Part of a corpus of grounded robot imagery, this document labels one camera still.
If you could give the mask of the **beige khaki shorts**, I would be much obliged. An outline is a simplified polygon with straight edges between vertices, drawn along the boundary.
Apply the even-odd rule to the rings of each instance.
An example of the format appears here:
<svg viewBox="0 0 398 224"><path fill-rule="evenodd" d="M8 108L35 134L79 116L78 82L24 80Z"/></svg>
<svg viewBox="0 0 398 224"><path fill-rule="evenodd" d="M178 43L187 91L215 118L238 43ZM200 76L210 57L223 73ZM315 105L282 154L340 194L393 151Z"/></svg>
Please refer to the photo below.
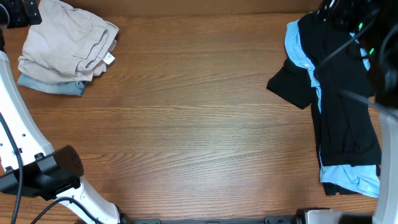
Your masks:
<svg viewBox="0 0 398 224"><path fill-rule="evenodd" d="M106 71L103 61L119 28L62 1L39 4L42 22L31 26L18 69L45 83L91 81Z"/></svg>

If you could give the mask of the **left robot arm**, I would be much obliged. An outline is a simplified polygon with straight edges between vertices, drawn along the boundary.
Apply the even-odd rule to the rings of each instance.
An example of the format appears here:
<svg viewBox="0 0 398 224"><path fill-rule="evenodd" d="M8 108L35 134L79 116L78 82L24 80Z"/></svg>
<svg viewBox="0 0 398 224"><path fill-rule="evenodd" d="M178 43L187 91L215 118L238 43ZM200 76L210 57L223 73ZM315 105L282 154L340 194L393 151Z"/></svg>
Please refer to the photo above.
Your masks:
<svg viewBox="0 0 398 224"><path fill-rule="evenodd" d="M18 86L80 96L114 62L118 27L63 1L2 1L1 29L28 28L15 80L1 50L1 192L62 204L86 223L128 223L87 181L72 146L54 149L32 119Z"/></svg>

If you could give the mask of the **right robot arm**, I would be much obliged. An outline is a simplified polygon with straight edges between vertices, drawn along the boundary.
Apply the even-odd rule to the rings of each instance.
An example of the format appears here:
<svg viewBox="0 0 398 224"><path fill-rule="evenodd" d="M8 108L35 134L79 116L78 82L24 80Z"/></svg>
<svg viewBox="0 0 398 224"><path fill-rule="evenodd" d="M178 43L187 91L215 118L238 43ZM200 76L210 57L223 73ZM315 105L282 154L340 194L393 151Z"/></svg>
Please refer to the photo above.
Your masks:
<svg viewBox="0 0 398 224"><path fill-rule="evenodd" d="M397 223L397 1L322 1L319 15L335 29L355 32L353 39L368 52L374 101L347 90L339 94L380 111L381 186L374 215L310 208L297 213L297 223Z"/></svg>

